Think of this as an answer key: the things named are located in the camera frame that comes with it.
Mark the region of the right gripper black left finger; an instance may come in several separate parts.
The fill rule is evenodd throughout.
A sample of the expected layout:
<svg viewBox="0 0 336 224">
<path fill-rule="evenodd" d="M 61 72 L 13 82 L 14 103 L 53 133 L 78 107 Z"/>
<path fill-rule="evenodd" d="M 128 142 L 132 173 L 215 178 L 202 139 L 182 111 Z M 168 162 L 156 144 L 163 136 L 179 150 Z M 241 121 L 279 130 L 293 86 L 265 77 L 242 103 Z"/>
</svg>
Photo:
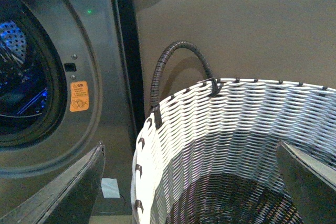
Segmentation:
<svg viewBox="0 0 336 224">
<path fill-rule="evenodd" d="M 104 145 L 99 143 L 45 187 L 1 217 L 1 223 L 89 223 L 104 166 Z"/>
</svg>

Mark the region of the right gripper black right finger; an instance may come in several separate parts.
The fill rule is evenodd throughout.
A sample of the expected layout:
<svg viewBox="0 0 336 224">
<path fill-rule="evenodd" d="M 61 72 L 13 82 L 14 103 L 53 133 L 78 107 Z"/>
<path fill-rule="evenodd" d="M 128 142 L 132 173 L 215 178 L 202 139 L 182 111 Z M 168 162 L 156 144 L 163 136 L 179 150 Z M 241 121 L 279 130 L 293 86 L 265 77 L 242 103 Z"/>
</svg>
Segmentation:
<svg viewBox="0 0 336 224">
<path fill-rule="evenodd" d="M 335 169 L 281 141 L 277 163 L 304 223 L 335 223 Z"/>
</svg>

